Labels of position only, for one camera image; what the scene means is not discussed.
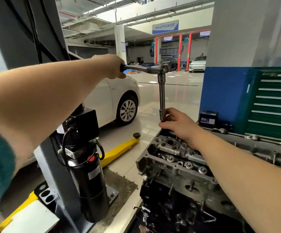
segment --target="engine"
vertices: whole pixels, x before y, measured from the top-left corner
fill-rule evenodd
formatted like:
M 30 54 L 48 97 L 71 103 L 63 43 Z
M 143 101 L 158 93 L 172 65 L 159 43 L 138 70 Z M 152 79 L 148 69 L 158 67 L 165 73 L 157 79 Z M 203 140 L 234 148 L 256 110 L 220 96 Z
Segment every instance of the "engine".
M 256 135 L 211 133 L 281 167 L 281 142 Z M 143 176 L 143 221 L 154 233 L 249 232 L 252 229 L 226 196 L 201 153 L 172 131 L 161 130 L 136 160 Z

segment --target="black handle grip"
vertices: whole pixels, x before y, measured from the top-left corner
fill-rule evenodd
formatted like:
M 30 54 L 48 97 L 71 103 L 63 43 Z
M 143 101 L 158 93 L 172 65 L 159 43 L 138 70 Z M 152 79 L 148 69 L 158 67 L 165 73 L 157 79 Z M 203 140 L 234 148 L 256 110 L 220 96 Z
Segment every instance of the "black handle grip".
M 121 64 L 121 65 L 120 65 L 120 72 L 124 72 L 124 70 L 125 70 L 124 67 L 125 67 L 125 66 L 126 66 L 126 65 L 124 65 L 124 64 Z

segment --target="person's left hand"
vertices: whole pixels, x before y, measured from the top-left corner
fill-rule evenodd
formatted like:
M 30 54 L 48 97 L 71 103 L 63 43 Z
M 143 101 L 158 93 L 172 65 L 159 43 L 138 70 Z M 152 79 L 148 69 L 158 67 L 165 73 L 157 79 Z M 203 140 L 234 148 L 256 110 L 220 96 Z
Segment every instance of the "person's left hand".
M 120 72 L 121 64 L 125 65 L 124 60 L 120 57 L 112 54 L 94 55 L 91 60 L 94 61 L 102 77 L 110 79 L 126 78 L 126 75 Z

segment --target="ratchet wrench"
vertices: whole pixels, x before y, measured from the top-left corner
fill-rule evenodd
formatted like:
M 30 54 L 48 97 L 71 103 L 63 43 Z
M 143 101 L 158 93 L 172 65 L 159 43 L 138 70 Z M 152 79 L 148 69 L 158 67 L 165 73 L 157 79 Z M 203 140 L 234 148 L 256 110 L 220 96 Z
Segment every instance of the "ratchet wrench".
M 165 110 L 165 74 L 169 71 L 168 65 L 158 65 L 158 66 L 136 66 L 136 65 L 121 65 L 120 71 L 124 70 L 140 70 L 148 74 L 157 74 L 159 83 L 159 95 L 160 95 L 160 120 L 161 122 L 166 121 L 166 110 Z

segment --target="hand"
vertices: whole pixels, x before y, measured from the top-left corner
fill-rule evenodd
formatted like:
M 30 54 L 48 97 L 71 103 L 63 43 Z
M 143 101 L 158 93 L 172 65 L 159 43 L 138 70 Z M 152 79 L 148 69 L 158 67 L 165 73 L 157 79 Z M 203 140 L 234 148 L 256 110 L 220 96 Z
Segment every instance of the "hand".
M 186 141 L 193 149 L 199 149 L 198 139 L 206 131 L 197 125 L 188 115 L 174 108 L 166 109 L 167 121 L 160 122 L 163 129 L 170 129 L 182 140 Z
M 113 54 L 94 55 L 91 60 L 98 69 L 103 78 L 126 78 L 126 75 L 120 72 L 120 65 L 125 64 L 124 60 Z

